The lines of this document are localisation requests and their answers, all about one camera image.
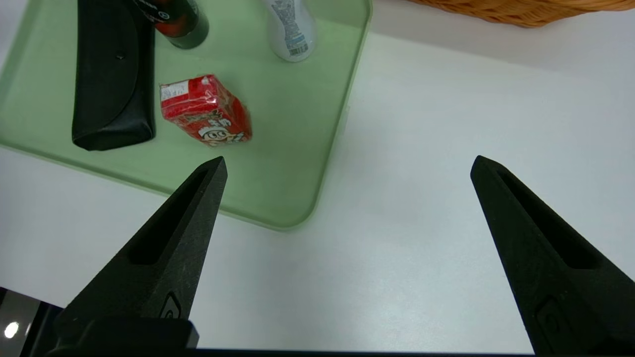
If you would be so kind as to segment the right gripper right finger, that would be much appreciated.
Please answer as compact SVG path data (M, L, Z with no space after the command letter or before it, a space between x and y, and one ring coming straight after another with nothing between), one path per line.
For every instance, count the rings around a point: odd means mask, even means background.
M632 356L634 281L497 161L470 178L534 353Z

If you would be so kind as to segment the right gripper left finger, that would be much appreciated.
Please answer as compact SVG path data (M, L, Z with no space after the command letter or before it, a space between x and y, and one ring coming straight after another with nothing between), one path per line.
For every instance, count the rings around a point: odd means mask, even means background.
M222 157L197 167L68 304L61 319L187 319L227 178Z

